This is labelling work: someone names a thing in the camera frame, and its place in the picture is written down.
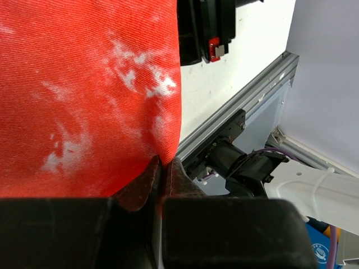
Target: blue box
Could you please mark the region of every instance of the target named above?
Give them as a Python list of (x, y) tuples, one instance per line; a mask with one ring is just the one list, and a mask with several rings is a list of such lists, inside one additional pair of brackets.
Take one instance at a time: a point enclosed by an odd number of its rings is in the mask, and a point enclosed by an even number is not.
[[(306, 224), (314, 254), (319, 263), (319, 269), (326, 269), (326, 262), (328, 261), (330, 239), (324, 234), (318, 232), (309, 224)], [(335, 265), (334, 269), (342, 268), (340, 265)]]

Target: white tabletop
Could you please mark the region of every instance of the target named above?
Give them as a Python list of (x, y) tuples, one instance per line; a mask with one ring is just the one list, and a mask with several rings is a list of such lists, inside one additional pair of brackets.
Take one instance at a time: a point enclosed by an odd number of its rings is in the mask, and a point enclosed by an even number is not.
[(229, 54), (219, 62), (181, 68), (181, 140), (285, 51), (294, 4), (265, 0), (237, 8), (237, 34)]

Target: gray wall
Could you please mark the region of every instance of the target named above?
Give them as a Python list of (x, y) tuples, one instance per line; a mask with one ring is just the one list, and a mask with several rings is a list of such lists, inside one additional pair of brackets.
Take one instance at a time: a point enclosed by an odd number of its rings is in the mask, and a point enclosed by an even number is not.
[(300, 62), (280, 127), (359, 173), (359, 1), (297, 0), (287, 49)]

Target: red fabric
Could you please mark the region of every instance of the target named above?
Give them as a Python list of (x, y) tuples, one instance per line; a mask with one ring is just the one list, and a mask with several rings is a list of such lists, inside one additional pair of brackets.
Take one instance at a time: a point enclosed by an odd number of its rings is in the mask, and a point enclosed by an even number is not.
[(181, 124), (176, 0), (0, 1), (0, 196), (109, 196)]

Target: white logo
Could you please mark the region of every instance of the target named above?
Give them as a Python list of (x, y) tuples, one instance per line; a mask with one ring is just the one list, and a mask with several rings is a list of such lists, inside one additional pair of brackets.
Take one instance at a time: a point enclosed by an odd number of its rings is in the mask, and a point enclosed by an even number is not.
[(325, 264), (328, 261), (329, 250), (322, 244), (313, 244), (312, 248), (318, 262)]

